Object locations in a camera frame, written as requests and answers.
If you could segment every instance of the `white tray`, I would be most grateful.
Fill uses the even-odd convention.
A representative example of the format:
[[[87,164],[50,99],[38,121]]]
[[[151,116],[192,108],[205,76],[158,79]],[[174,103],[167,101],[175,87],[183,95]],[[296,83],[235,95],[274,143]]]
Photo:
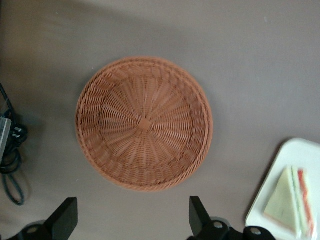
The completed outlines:
[[[274,191],[280,175],[288,165],[307,170],[309,175],[312,207],[317,216],[317,240],[320,240],[320,145],[301,138],[287,141],[280,149],[264,183],[246,217],[246,226],[260,226],[269,230],[277,240],[295,240],[290,230],[280,227],[263,215],[266,204]]]

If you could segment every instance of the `bread slice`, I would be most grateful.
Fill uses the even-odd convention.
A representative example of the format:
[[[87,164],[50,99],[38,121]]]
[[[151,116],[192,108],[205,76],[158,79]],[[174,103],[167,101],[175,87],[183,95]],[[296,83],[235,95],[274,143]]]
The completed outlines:
[[[297,237],[313,235],[315,224],[306,170],[294,166],[283,170],[264,214],[291,229]]]

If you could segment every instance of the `screw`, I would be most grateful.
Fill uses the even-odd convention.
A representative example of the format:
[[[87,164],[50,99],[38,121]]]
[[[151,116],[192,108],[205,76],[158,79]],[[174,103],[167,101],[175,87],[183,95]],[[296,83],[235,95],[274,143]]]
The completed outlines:
[[[213,226],[216,228],[216,229],[222,229],[224,226],[222,225],[222,223],[221,222],[219,222],[219,221],[215,221],[214,223],[213,223]]]
[[[27,230],[27,234],[33,234],[38,230],[38,226],[31,226],[28,230]]]
[[[261,231],[256,227],[252,227],[250,230],[254,235],[261,235]]]

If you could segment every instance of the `black cable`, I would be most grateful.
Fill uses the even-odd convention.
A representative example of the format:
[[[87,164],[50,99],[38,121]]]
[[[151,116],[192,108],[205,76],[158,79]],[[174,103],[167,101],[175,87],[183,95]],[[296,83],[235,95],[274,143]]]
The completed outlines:
[[[12,106],[12,104],[11,104],[9,98],[8,98],[8,95],[7,95],[4,87],[2,86],[1,82],[0,82],[0,91],[2,93],[2,96],[4,97],[4,100],[5,100],[6,104],[9,107],[9,111],[11,113],[11,118],[10,119],[11,119],[13,125],[17,125],[17,117],[16,117],[15,109]]]
[[[0,83],[0,91],[6,101],[9,110],[4,114],[5,118],[10,118],[12,125],[10,128],[10,133],[8,141],[4,150],[2,157],[2,162],[0,165],[0,174],[2,174],[2,183],[4,191],[8,198],[16,205],[21,206],[25,203],[25,195],[21,187],[17,183],[13,174],[18,171],[22,164],[21,155],[18,151],[18,147],[27,139],[27,129],[23,125],[17,124],[17,117],[5,89]],[[9,190],[8,181],[9,180],[13,187],[16,189],[20,199],[14,198],[11,191]]]

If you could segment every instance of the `woven basket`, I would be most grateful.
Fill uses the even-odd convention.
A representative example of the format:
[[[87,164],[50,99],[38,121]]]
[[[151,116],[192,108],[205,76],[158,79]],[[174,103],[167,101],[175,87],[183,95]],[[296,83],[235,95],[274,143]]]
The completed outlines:
[[[127,57],[85,86],[75,124],[92,166],[124,188],[155,192],[194,173],[213,135],[204,91],[185,70],[161,58]]]

